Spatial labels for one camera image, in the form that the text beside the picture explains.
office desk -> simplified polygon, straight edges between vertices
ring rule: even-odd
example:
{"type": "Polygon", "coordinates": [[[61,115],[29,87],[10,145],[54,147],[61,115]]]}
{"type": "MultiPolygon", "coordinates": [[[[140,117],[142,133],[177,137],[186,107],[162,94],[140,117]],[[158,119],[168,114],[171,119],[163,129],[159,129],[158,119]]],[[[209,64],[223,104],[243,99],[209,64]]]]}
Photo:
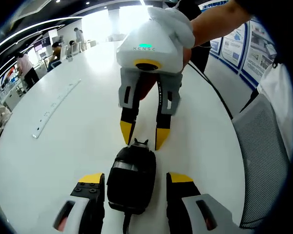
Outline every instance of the office desk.
{"type": "MultiPolygon", "coordinates": [[[[13,111],[0,139],[0,205],[19,233],[28,231],[53,200],[69,195],[87,174],[105,173],[125,147],[118,106],[118,43],[95,46],[44,76],[13,111]],[[40,117],[68,83],[82,81],[56,109],[38,139],[40,117]]],[[[168,139],[156,151],[157,174],[151,203],[133,217],[130,231],[168,234],[166,173],[192,177],[201,193],[226,206],[239,224],[244,206],[244,167],[231,120],[212,87],[191,67],[184,69],[182,98],[168,139]]],[[[140,102],[134,136],[154,149],[157,87],[140,102]]],[[[121,233],[124,214],[105,199],[103,234],[121,233]]]]}

window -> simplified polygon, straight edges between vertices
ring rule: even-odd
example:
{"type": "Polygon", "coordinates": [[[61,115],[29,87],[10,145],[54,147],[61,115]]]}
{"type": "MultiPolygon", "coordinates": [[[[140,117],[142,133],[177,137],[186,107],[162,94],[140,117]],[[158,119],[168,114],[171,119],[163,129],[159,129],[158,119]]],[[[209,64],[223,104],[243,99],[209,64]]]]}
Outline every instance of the window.
{"type": "Polygon", "coordinates": [[[147,8],[151,6],[124,6],[119,9],[120,33],[128,34],[149,19],[147,8]]]}
{"type": "Polygon", "coordinates": [[[82,18],[82,26],[85,40],[106,41],[111,35],[111,22],[108,11],[98,11],[82,18]]]}

black pants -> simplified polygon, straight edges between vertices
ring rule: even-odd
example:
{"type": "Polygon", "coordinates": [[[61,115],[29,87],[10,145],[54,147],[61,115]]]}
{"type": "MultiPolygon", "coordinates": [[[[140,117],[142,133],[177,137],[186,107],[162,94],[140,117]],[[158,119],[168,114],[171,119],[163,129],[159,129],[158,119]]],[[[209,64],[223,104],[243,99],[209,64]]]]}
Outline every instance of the black pants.
{"type": "Polygon", "coordinates": [[[254,101],[254,99],[258,96],[258,91],[257,89],[255,89],[252,94],[250,99],[248,100],[248,102],[245,104],[245,106],[242,108],[242,110],[240,112],[242,112],[252,101],[254,101]]]}
{"type": "Polygon", "coordinates": [[[34,68],[30,69],[25,75],[25,81],[27,83],[27,90],[30,90],[39,81],[38,75],[34,68]]]}

yellow ring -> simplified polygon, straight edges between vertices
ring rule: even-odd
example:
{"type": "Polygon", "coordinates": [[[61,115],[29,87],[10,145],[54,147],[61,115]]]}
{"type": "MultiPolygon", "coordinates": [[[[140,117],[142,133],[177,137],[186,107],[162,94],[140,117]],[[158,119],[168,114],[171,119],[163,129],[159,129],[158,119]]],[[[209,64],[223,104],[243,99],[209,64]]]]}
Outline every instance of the yellow ring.
{"type": "Polygon", "coordinates": [[[160,69],[162,67],[162,65],[157,62],[157,61],[154,61],[154,60],[150,60],[150,59],[137,59],[137,60],[134,60],[133,64],[136,66],[137,64],[139,63],[146,63],[146,64],[152,64],[154,66],[157,66],[158,69],[160,69]]]}

monitor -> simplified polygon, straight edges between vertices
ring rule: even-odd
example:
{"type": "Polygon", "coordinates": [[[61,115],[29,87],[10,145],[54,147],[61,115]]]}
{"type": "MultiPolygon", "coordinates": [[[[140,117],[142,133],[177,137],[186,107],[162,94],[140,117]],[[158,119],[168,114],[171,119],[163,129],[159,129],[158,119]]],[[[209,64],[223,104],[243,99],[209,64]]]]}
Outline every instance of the monitor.
{"type": "Polygon", "coordinates": [[[41,40],[34,43],[35,52],[49,45],[51,45],[50,37],[42,38],[41,40]]]}
{"type": "Polygon", "coordinates": [[[45,53],[45,52],[42,52],[41,54],[40,54],[40,57],[43,59],[44,57],[46,57],[47,56],[47,54],[45,53]]]}

